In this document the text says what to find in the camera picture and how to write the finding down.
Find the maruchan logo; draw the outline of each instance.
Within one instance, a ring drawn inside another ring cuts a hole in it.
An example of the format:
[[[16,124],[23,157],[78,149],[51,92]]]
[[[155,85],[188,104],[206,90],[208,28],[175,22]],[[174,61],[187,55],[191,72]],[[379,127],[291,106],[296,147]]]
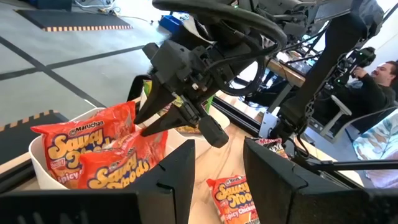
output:
[[[231,185],[233,182],[240,181],[240,180],[242,180],[242,179],[243,179],[243,177],[241,177],[241,176],[238,176],[238,177],[236,177],[236,178],[228,179],[228,180],[225,182],[225,185],[229,186],[229,185]]]
[[[105,124],[104,121],[94,121],[94,122],[92,122],[92,123],[90,123],[90,124],[86,124],[86,125],[83,125],[83,126],[79,126],[79,127],[73,128],[73,129],[71,129],[71,130],[69,131],[69,136],[75,136],[75,135],[76,135],[77,133],[79,133],[80,131],[84,131],[84,130],[86,130],[86,129],[91,129],[91,128],[99,127],[99,126],[102,126],[102,125],[104,125],[104,124]]]

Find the black robotic arm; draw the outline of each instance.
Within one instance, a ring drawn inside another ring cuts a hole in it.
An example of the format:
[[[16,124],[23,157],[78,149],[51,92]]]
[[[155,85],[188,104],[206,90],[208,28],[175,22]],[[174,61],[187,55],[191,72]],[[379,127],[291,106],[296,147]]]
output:
[[[311,32],[311,27],[319,22],[336,17],[326,32],[326,41],[330,42],[327,46],[332,50],[326,50],[320,57],[318,68],[315,66],[313,74],[307,75],[307,84],[300,90],[303,93],[296,99],[300,103],[282,107],[281,122],[273,135],[286,140],[305,127],[306,106],[328,78],[338,57],[376,35],[382,21],[382,10],[375,0],[344,1],[343,4],[339,0],[155,0],[153,5],[162,10],[193,14],[206,27],[214,43],[193,50],[171,40],[166,40],[160,47],[146,45],[144,52],[154,66],[149,74],[153,81],[152,91],[134,122],[149,119],[178,95],[183,105],[172,105],[169,112],[147,127],[143,135],[198,125],[202,135],[215,147],[226,144],[228,136],[203,109],[201,104],[206,99],[219,90],[235,96],[256,91],[265,72],[266,55],[279,52],[288,40]],[[262,35],[275,44],[263,49]],[[346,44],[334,47],[337,41]],[[230,81],[255,60],[258,69],[252,83],[240,90],[230,88]]]

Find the wooden table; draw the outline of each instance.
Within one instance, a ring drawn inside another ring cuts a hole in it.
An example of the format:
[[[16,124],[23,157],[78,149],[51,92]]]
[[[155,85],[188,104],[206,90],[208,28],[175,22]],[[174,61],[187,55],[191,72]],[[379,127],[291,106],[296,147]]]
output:
[[[270,60],[267,68],[289,82],[289,85],[285,86],[285,88],[278,94],[274,102],[272,102],[270,107],[268,107],[267,111],[272,113],[282,103],[283,99],[292,90],[293,86],[301,87],[304,84],[305,78],[285,65],[282,65],[275,59]]]

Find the white wall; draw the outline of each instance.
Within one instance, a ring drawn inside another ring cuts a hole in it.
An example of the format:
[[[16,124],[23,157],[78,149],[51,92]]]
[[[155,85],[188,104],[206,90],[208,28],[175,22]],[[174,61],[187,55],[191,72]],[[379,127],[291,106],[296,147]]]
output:
[[[396,1],[380,1],[381,7],[392,7]],[[398,10],[383,24],[380,33],[370,39],[364,47],[374,47],[376,49],[376,59],[366,68],[368,72],[373,71],[378,65],[390,60],[398,60]]]

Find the caution tape stripe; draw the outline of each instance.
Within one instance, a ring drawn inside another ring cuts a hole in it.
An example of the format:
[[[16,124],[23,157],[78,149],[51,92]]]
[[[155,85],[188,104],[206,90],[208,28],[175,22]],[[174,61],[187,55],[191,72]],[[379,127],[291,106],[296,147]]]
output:
[[[56,111],[56,110],[48,110],[48,111],[44,111],[44,112],[42,112],[40,114],[35,114],[35,115],[30,116],[28,118],[24,118],[24,119],[21,119],[19,121],[16,121],[16,122],[13,122],[13,123],[10,123],[10,124],[6,124],[4,126],[0,126],[0,132],[2,132],[4,130],[7,130],[9,128],[15,128],[18,125],[28,123],[29,121],[32,121],[34,119],[38,119],[38,118],[40,118],[42,116],[47,116],[47,115],[53,114],[53,113],[59,113],[59,112]]]
[[[132,26],[78,26],[78,27],[43,28],[43,30],[46,32],[90,31],[90,30],[112,30],[112,29],[132,29]]]

